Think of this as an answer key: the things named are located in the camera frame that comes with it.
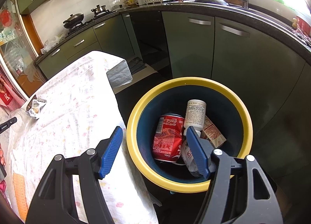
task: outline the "black dishwasher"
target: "black dishwasher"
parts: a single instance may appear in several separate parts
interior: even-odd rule
[[[166,79],[171,79],[172,69],[161,12],[132,12],[130,18],[143,61]]]

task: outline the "red round sticker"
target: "red round sticker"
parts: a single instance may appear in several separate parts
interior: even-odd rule
[[[3,10],[0,14],[0,19],[3,26],[9,27],[12,25],[12,16],[9,11]]]

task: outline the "white plastic bottle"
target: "white plastic bottle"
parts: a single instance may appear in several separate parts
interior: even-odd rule
[[[190,126],[194,127],[194,130],[201,135],[201,131],[204,126],[204,118],[206,112],[206,103],[202,100],[189,100],[187,103],[186,117],[183,126],[185,130],[183,135],[186,135],[187,128]]]

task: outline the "blue gripper pad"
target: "blue gripper pad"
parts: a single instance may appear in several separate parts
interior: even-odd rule
[[[201,175],[203,175],[203,177],[205,179],[208,179],[208,177],[210,175],[210,171],[208,168],[208,158],[210,157],[211,152],[213,151],[212,145],[210,144],[210,142],[208,140],[201,139],[197,135],[197,133],[195,132],[195,130],[192,126],[190,126],[187,129],[186,139],[187,139],[187,143],[189,145],[189,148],[192,152],[193,158],[197,164],[197,168],[199,170],[199,173]]]
[[[100,178],[104,178],[111,170],[112,164],[116,158],[117,152],[123,140],[122,128],[117,127],[110,137],[110,143],[101,157],[101,166],[99,170]]]

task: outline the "human hand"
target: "human hand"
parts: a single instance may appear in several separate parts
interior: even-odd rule
[[[0,144],[0,162],[1,162],[1,164],[2,165],[4,165],[5,166],[5,159],[4,159],[4,152],[3,152],[3,150],[1,149],[1,144]]]

